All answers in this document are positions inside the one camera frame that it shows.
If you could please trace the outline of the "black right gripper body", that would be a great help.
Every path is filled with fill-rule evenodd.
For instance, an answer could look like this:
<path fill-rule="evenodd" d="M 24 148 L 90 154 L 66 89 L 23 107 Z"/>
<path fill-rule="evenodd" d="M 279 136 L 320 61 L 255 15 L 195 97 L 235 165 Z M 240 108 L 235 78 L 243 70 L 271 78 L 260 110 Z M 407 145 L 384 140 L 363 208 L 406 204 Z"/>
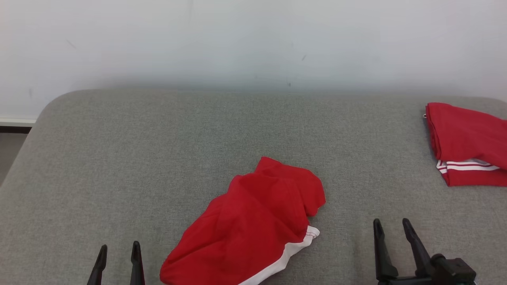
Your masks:
<path fill-rule="evenodd" d="M 426 277 L 395 277 L 395 278 L 387 278 L 385 276 L 377 277 L 378 284 L 377 285 L 432 285 L 432 278 L 430 276 Z"/>

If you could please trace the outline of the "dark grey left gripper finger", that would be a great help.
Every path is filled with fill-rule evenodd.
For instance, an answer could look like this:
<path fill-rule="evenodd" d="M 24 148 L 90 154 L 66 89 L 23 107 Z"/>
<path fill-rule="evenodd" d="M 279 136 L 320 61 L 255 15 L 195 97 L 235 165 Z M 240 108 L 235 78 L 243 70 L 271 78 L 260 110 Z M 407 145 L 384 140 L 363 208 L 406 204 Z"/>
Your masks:
<path fill-rule="evenodd" d="M 103 279 L 103 271 L 107 264 L 107 245 L 102 245 L 99 254 L 96 258 L 96 262 L 91 271 L 90 277 L 87 281 L 87 285 L 101 285 Z"/>
<path fill-rule="evenodd" d="M 138 241 L 133 242 L 131 262 L 132 274 L 130 278 L 130 285 L 145 285 L 141 245 Z"/>

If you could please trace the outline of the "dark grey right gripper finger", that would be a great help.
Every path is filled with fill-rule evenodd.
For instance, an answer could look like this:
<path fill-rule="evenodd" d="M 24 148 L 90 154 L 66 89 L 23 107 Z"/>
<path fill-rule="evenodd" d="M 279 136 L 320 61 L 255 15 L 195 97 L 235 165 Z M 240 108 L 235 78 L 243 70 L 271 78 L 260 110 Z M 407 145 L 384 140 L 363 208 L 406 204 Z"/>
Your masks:
<path fill-rule="evenodd" d="M 414 261 L 416 264 L 416 277 L 429 277 L 433 273 L 431 258 L 418 234 L 407 218 L 402 219 L 404 234 L 411 245 Z"/>
<path fill-rule="evenodd" d="M 373 221 L 375 249 L 375 277 L 377 280 L 394 280 L 398 269 L 392 265 L 385 243 L 385 233 L 378 218 Z"/>

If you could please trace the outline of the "red shorts with white stripe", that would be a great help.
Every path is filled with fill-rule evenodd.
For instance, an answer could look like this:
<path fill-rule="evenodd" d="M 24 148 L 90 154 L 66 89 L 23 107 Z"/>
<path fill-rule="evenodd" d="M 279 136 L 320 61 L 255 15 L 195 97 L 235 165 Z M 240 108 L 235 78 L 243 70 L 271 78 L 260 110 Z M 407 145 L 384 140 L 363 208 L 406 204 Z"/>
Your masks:
<path fill-rule="evenodd" d="M 320 235 L 311 226 L 325 204 L 310 170 L 261 157 L 184 231 L 160 269 L 165 285 L 259 285 L 286 269 Z"/>

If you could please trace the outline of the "red Bulls 23 jersey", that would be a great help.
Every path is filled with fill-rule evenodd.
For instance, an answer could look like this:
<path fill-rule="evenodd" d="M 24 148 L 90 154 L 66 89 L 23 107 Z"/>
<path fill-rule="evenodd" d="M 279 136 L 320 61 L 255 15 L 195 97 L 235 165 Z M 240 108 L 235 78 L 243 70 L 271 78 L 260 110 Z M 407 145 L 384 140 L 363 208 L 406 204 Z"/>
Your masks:
<path fill-rule="evenodd" d="M 437 102 L 426 105 L 424 117 L 448 186 L 507 187 L 507 120 Z"/>

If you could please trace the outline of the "grey fabric sofa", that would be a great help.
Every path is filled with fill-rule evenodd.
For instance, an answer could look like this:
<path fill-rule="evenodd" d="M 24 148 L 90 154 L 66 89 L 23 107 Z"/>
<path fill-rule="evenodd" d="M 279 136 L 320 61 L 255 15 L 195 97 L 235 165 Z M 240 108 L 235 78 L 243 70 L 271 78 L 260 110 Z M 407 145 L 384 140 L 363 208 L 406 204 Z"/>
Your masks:
<path fill-rule="evenodd" d="M 84 285 L 107 245 L 104 284 L 128 284 L 141 243 L 148 284 L 184 230 L 262 156 L 317 175 L 321 234 L 263 285 L 376 285 L 373 220 L 401 276 L 408 218 L 431 254 L 463 258 L 479 285 L 507 285 L 507 188 L 448 187 L 423 119 L 457 96 L 85 90 L 49 103 L 0 186 L 0 285 Z"/>

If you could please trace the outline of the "white wall baseboard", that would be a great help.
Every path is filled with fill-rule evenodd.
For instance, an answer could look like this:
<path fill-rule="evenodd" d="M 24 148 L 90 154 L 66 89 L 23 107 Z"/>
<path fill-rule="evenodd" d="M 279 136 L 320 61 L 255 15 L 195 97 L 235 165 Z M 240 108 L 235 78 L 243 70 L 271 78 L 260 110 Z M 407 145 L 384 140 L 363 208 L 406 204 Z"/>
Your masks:
<path fill-rule="evenodd" d="M 0 133 L 27 135 L 35 124 L 35 119 L 0 118 Z"/>

